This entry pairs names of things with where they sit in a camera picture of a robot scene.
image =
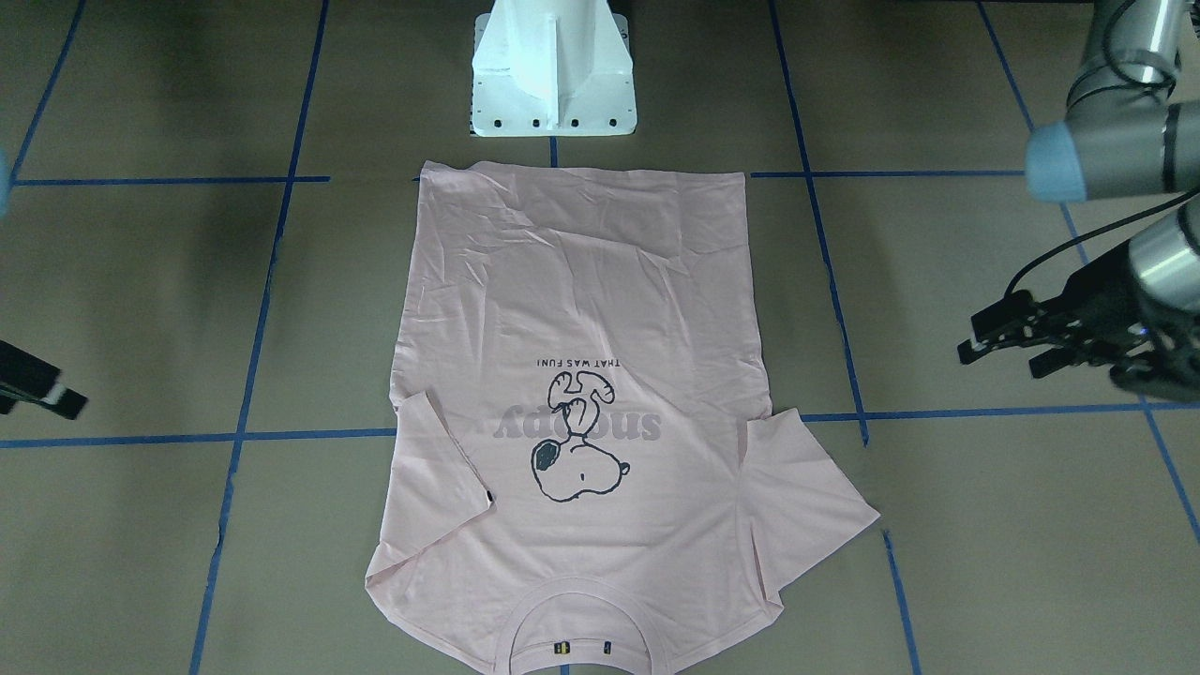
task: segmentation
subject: pink t-shirt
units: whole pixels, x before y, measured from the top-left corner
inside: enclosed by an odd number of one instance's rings
[[[366,589],[480,673],[677,673],[870,525],[772,416],[742,174],[421,172]]]

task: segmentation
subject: blue joint cap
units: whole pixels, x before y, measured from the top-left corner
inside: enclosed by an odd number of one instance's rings
[[[8,211],[8,159],[0,150],[0,217]]]
[[[1025,147],[1025,183],[1042,202],[1085,202],[1087,186],[1066,121],[1036,129]]]

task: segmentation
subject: sleeve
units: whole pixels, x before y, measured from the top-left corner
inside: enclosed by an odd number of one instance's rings
[[[780,590],[880,516],[829,459],[796,410],[746,423],[738,509],[750,528],[763,599],[782,611]]]
[[[366,585],[491,506],[487,488],[422,392],[396,407],[396,452]]]

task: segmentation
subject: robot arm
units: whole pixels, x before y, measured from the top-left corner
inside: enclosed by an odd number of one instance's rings
[[[1200,101],[1166,102],[1188,5],[1096,2],[1066,119],[1030,138],[1026,180],[1034,197],[1081,202],[1188,191],[1169,208],[1200,193]],[[959,345],[964,364],[1006,347],[1050,346],[1030,360],[1033,377],[1109,365],[1122,389],[1200,400],[1200,199],[1084,265],[1060,295],[1039,303],[1015,287],[1049,255],[971,318],[974,340]]]

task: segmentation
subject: cartoon dog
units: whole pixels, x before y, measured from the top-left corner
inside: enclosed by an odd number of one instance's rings
[[[566,422],[566,441],[546,438],[534,446],[529,459],[541,492],[556,502],[569,502],[583,492],[607,495],[629,473],[629,464],[588,442],[600,418],[600,404],[616,400],[607,380],[581,370],[559,372],[550,383],[546,402]]]

